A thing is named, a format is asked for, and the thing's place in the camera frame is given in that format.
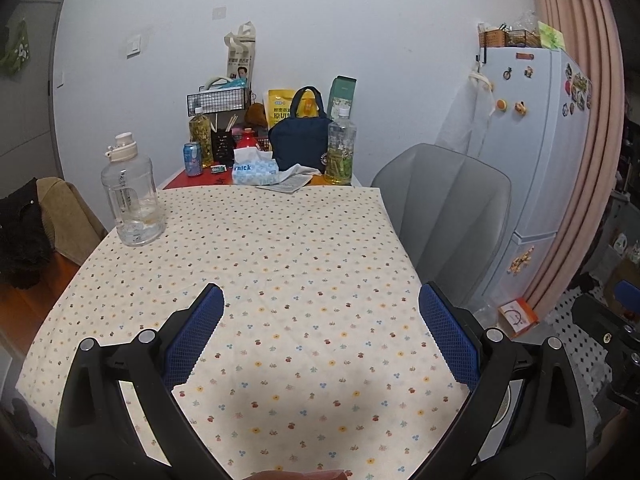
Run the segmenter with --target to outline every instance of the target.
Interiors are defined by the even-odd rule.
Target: white bottle cap
[[[116,135],[115,147],[109,146],[109,151],[104,155],[106,155],[111,162],[118,162],[133,158],[137,154],[138,144],[133,140],[133,134],[131,132],[127,132],[125,134]]]

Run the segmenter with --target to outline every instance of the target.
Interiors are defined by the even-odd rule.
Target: blue can
[[[199,142],[187,142],[182,150],[184,155],[184,172],[187,176],[202,174],[202,149]]]

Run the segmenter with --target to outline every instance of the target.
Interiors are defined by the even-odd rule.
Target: floral tablecloth
[[[467,389],[417,311],[420,283],[379,191],[210,186],[160,197],[165,233],[128,248],[111,232],[52,309],[18,382],[28,402],[55,425],[80,340],[128,342],[212,282],[225,315],[173,394],[229,474],[408,478]],[[146,452],[164,460],[132,386],[123,392]]]

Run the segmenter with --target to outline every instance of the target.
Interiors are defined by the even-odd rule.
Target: yellow snack bag
[[[296,90],[269,90],[266,94],[264,108],[267,113],[267,124],[271,129],[281,120],[289,117]],[[298,117],[318,117],[316,98],[311,90],[306,90],[300,99]]]

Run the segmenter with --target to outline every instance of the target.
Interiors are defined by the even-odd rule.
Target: white refrigerator
[[[475,301],[522,297],[538,272],[574,190],[591,108],[591,83],[564,51],[489,48],[481,72],[497,109],[467,155],[511,180],[504,238]]]

